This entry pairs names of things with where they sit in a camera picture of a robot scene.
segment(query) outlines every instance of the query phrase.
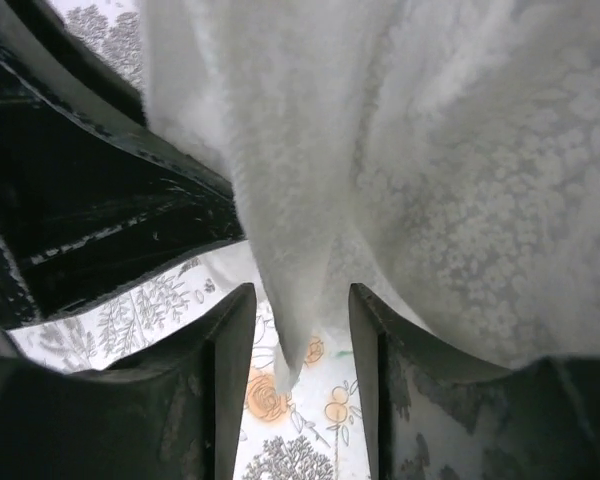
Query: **sheer white fabric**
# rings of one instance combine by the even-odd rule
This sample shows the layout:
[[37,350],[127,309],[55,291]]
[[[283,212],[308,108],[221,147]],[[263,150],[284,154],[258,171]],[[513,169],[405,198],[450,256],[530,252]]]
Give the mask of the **sheer white fabric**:
[[281,389],[351,282],[500,365],[600,355],[600,0],[140,14],[150,127],[233,183]]

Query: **floral tablecloth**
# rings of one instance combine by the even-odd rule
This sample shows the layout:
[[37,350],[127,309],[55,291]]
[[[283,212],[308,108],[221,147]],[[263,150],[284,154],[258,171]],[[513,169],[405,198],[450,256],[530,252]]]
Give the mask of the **floral tablecloth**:
[[[142,88],[132,0],[50,3],[74,35]],[[194,258],[87,314],[13,333],[32,359],[49,368],[102,369],[195,321],[227,293]],[[314,337],[300,382],[290,395],[278,396],[273,382],[276,343],[265,300],[258,305],[234,478],[370,478],[352,352]]]

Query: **lace fabric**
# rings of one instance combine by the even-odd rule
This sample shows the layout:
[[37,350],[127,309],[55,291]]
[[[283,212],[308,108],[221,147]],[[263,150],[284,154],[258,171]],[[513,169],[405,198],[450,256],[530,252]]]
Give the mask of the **lace fabric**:
[[233,183],[282,390],[352,282],[503,366],[600,355],[600,0],[154,3],[149,124]]

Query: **black object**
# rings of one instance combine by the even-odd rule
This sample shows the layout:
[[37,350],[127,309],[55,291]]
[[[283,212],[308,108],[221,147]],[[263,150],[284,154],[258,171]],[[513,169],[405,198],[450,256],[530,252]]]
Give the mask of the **black object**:
[[243,239],[224,179],[44,0],[0,0],[0,322],[82,313]]
[[[510,372],[406,321],[362,285],[349,311],[373,480],[400,478],[400,464],[404,478],[458,479],[452,462],[430,469],[467,455],[482,456],[474,478],[600,479],[600,360],[547,358]],[[440,433],[444,451],[427,446]]]
[[0,355],[0,480],[231,480],[255,315],[243,285],[105,371]]

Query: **white cloth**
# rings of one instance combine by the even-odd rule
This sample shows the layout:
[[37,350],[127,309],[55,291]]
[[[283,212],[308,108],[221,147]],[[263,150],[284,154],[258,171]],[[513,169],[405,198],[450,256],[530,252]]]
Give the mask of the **white cloth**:
[[282,389],[351,282],[504,366],[600,355],[600,0],[140,14],[150,128],[233,183]]

